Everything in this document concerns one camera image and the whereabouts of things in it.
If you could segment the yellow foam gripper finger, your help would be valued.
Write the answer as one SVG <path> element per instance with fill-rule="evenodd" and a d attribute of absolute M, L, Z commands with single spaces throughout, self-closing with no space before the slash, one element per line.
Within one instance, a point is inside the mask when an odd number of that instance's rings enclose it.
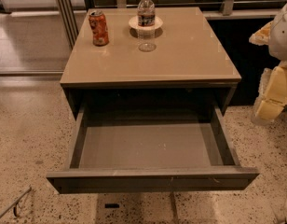
<path fill-rule="evenodd" d="M 287 106 L 287 62 L 273 69 L 265 68 L 254 103 L 254 116 L 264 121 L 274 120 Z"/>
<path fill-rule="evenodd" d="M 249 42 L 257 46 L 267 45 L 270 36 L 270 28 L 271 21 L 252 34 L 249 38 Z"/>

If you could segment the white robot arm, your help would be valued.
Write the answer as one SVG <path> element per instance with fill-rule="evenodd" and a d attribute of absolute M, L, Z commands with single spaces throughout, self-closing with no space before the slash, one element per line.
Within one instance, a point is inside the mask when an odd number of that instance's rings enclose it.
<path fill-rule="evenodd" d="M 275 68 L 264 69 L 253 105 L 252 122 L 267 125 L 287 106 L 287 3 L 273 21 L 251 35 L 249 42 L 268 45 L 269 54 L 280 60 Z"/>

